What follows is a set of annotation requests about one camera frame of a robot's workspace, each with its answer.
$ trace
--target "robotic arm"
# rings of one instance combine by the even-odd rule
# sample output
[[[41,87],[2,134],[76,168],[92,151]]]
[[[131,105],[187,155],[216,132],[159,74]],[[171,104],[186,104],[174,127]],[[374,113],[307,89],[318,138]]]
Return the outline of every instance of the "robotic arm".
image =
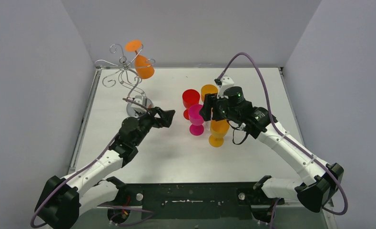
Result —
[[[53,176],[46,182],[34,217],[39,216],[52,228],[69,229],[87,210],[114,199],[126,198],[123,182],[115,177],[102,179],[133,160],[138,152],[137,146],[151,128],[170,127],[174,114],[174,110],[163,111],[155,107],[149,108],[139,118],[126,118],[108,150],[94,162],[73,174],[63,178]]]
[[[271,116],[273,118],[271,120],[267,109],[252,106],[251,102],[245,100],[242,88],[234,86],[230,77],[224,76],[215,81],[220,90],[218,94],[205,96],[203,108],[200,111],[203,119],[205,121],[226,119],[237,123],[239,126],[234,127],[235,129],[245,131],[246,137],[251,135],[269,146],[300,177],[299,179],[278,179],[265,176],[255,184],[254,190],[264,193],[268,198],[299,200],[310,211],[320,212],[338,187],[326,170],[318,165],[317,160],[326,166],[339,183],[344,172],[343,168],[337,163],[330,165],[305,149],[312,155],[310,159],[303,151],[295,147],[294,144],[300,146],[301,144],[291,137],[274,116]]]

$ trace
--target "silver bolt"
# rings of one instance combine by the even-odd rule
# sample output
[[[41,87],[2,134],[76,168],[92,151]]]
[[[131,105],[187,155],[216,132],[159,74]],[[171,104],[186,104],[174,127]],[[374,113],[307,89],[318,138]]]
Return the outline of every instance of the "silver bolt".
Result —
[[[238,198],[239,198],[240,200],[245,200],[245,194],[244,194],[244,193],[240,193],[240,194],[238,194]]]
[[[141,193],[137,193],[137,195],[136,195],[136,200],[137,200],[137,201],[141,201],[141,200],[143,200],[143,194],[141,194]]]

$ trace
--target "magenta cup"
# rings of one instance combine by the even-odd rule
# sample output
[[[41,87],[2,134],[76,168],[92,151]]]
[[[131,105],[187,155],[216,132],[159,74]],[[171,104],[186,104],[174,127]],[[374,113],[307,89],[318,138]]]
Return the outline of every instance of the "magenta cup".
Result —
[[[192,125],[189,127],[189,131],[191,132],[191,134],[195,136],[199,136],[204,132],[204,120],[199,114],[199,111],[202,107],[203,105],[201,104],[195,104],[191,106],[188,110],[189,121],[192,123]]]

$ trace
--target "gray wall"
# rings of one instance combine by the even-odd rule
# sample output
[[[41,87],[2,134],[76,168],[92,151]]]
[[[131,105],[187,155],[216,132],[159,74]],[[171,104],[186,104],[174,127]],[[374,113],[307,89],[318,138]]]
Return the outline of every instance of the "gray wall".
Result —
[[[118,62],[109,46],[139,39],[157,66],[224,66],[248,52],[273,67],[289,59],[320,1],[62,0],[94,61]]]
[[[323,0],[284,74],[306,146],[345,168],[339,227],[376,228],[376,0]]]
[[[0,229],[68,169],[94,72],[60,0],[0,0]]]

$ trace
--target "white table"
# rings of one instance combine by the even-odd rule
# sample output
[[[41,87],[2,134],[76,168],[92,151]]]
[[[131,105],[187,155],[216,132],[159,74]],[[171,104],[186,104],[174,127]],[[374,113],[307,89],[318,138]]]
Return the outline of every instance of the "white table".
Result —
[[[104,149],[127,117],[125,98],[128,89],[117,83],[107,88],[103,77],[116,70],[102,70],[85,128],[76,169],[88,164]],[[113,172],[125,183],[192,183],[192,182],[249,182],[265,175],[294,178],[297,174],[274,151],[252,137],[240,146],[231,142],[230,128],[224,145],[209,145],[209,131],[201,136],[189,132],[190,122],[183,117],[182,93],[186,89],[200,89],[214,84],[222,69],[184,68],[155,69],[152,78],[144,80],[139,87],[163,110],[176,110],[171,127],[151,129],[138,146],[139,153],[127,166]],[[262,68],[271,100],[272,113],[292,134],[301,141],[289,100],[277,68]],[[227,71],[235,85],[243,88],[246,100],[254,106],[266,107],[264,91],[258,75],[252,68],[232,68]],[[243,137],[237,133],[237,141]]]

